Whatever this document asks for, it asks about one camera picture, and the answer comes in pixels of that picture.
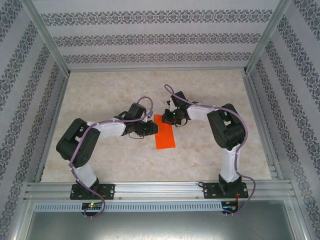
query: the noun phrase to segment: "enclosure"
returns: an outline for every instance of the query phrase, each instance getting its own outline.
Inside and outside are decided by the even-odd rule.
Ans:
[[[1,0],[0,239],[320,239],[318,4]],[[94,199],[72,199],[58,141],[74,119],[111,119],[142,96],[162,115],[164,84],[234,105],[252,198],[231,216],[233,197],[206,197],[221,148],[208,122],[190,120],[172,128],[173,148],[153,135],[97,142],[90,164],[112,199],[85,219]]]

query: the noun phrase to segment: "marble floor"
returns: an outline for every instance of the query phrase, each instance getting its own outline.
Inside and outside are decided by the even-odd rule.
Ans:
[[[42,182],[74,182],[68,162],[56,144],[76,118],[96,122],[127,111],[141,96],[154,102],[162,115],[170,94],[183,91],[190,101],[222,106],[227,103],[245,120],[249,137],[241,151],[240,172],[257,180],[271,179],[257,126],[239,70],[128,71],[71,73],[53,135]],[[147,100],[141,101],[146,108]],[[131,139],[127,135],[100,140],[90,164],[100,181],[207,181],[218,180],[222,161],[206,122],[189,121],[173,127],[176,148],[156,150],[154,135]]]

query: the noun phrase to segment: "cable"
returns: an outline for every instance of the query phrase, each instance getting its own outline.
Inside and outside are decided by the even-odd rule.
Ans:
[[[247,139],[248,139],[248,127],[245,123],[245,121],[242,119],[242,117],[240,117],[236,112],[230,110],[230,109],[227,109],[227,108],[224,108],[224,107],[220,107],[220,106],[210,106],[210,105],[204,105],[204,104],[200,104],[200,103],[194,103],[194,102],[191,102],[191,101],[188,101],[186,99],[183,99],[182,97],[179,97],[178,95],[175,94],[174,92],[174,89],[168,85],[168,84],[165,84],[164,85],[164,88],[165,90],[167,90],[171,95],[175,96],[177,99],[180,99],[181,101],[184,101],[185,103],[187,104],[190,104],[190,105],[194,105],[194,106],[198,106],[198,107],[202,107],[202,108],[207,108],[207,109],[216,109],[216,110],[223,110],[225,112],[229,112],[231,113],[232,115],[236,116],[240,122],[242,123],[243,127],[244,127],[244,132],[245,132],[245,136],[244,136],[244,140],[243,142],[240,144],[240,146],[235,150],[235,157],[234,157],[234,170],[235,172],[242,178],[245,178],[245,179],[249,179],[253,182],[253,189],[252,189],[252,192],[250,194],[250,196],[248,197],[248,199],[246,200],[246,202],[244,203],[244,205],[237,211],[234,213],[234,215],[238,214],[240,211],[242,211],[246,206],[247,204],[249,203],[250,199],[253,197],[254,193],[255,193],[255,190],[256,190],[256,181],[250,177],[250,176],[245,176],[245,175],[242,175],[239,171],[238,171],[238,166],[237,166],[237,161],[238,161],[238,152],[239,150],[242,148],[242,146],[246,143]]]
[[[75,172],[75,168],[73,166],[73,162],[79,152],[79,149],[81,147],[81,144],[84,142],[84,139],[86,137],[86,135],[88,134],[89,130],[92,129],[93,127],[99,125],[99,124],[105,124],[105,123],[133,123],[133,122],[138,122],[138,121],[142,121],[143,119],[145,119],[146,117],[151,117],[152,114],[153,114],[153,108],[154,108],[154,102],[152,101],[152,99],[148,96],[143,96],[141,97],[137,103],[140,102],[140,100],[142,99],[149,99],[150,100],[150,103],[151,103],[151,108],[149,109],[149,111],[146,113],[146,115],[138,118],[138,119],[133,119],[133,120],[119,120],[119,119],[112,119],[112,120],[104,120],[104,121],[98,121],[98,122],[95,122],[93,124],[91,124],[83,133],[82,135],[82,138],[80,139],[78,145],[76,146],[75,148],[75,151],[70,159],[70,162],[68,164],[68,166],[70,167],[71,169],[71,172],[73,174],[73,176],[75,177],[75,180],[82,186],[84,187],[86,190],[88,190],[89,192],[91,192],[92,194],[96,195],[97,197],[99,197],[101,199],[101,203],[103,204],[103,207],[101,208],[101,211],[99,211],[96,215],[94,216],[88,216],[86,215],[86,210],[84,211],[84,217],[87,218],[89,217],[90,219],[93,219],[93,218],[96,218],[98,217],[99,215],[101,215],[104,210],[106,209],[106,201],[105,199],[97,192],[93,191],[92,189],[90,189],[89,187],[87,187],[82,181],[80,181],[79,177],[77,176],[76,172]]]

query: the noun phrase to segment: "orange block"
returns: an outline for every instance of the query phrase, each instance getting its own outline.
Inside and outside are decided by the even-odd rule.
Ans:
[[[172,125],[161,122],[161,115],[154,115],[154,122],[158,125],[158,133],[154,135],[156,149],[170,149],[176,147]]]

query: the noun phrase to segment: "patterned wallpaper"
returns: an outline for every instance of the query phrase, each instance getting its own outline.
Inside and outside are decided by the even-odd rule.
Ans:
[[[19,0],[0,0],[0,240],[33,182],[65,78]]]
[[[80,70],[244,67],[278,2],[35,0],[34,4],[69,68]]]
[[[320,4],[294,0],[251,72],[269,134],[311,239],[320,239]]]

